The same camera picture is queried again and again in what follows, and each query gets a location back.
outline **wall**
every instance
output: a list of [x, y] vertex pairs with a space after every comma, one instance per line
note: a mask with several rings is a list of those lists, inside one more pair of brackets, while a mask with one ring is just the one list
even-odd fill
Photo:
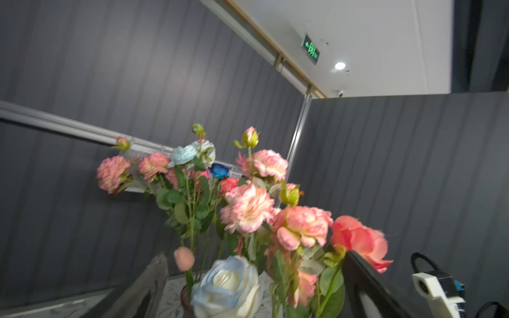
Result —
[[384, 275], [421, 305], [410, 255], [434, 259], [473, 316], [509, 301], [508, 121], [506, 93], [314, 100], [290, 181], [303, 205], [382, 230]]
[[303, 100], [198, 0], [8, 0], [0, 99], [176, 147], [204, 123], [218, 159], [253, 125], [286, 155]]
[[[287, 155], [303, 96], [198, 0], [0, 4], [0, 99], [217, 159], [253, 125]], [[0, 123], [0, 306], [118, 285], [176, 235], [139, 194], [108, 196], [106, 146]], [[170, 264], [170, 273], [176, 268]]]

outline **ceiling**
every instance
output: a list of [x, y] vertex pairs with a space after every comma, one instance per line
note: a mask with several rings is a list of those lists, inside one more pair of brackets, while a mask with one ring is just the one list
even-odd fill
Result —
[[450, 92], [453, 0], [234, 1], [327, 97]]

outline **pink vase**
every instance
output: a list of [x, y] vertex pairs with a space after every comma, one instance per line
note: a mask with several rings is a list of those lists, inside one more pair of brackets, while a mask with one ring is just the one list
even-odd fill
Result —
[[182, 316], [183, 318], [196, 318], [194, 316], [194, 311], [189, 304], [189, 299], [187, 298], [187, 286], [184, 286], [180, 292], [180, 303], [182, 304], [182, 310], [184, 311], [184, 315]]

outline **ceiling light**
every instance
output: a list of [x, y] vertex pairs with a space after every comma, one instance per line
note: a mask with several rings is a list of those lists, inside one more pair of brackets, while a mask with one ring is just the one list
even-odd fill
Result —
[[336, 65], [334, 65], [334, 67], [338, 70], [342, 70], [343, 68], [345, 68], [345, 66], [346, 66], [345, 63], [343, 62], [339, 62]]

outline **exit sign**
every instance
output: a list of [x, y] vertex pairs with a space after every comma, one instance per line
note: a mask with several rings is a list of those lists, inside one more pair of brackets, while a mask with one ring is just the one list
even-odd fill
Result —
[[316, 65], [318, 62], [318, 57], [320, 56], [320, 51], [318, 51], [317, 46], [313, 43], [313, 41], [311, 41], [309, 35], [306, 34], [301, 47], [304, 52], [306, 52], [306, 55], [309, 56], [311, 62]]

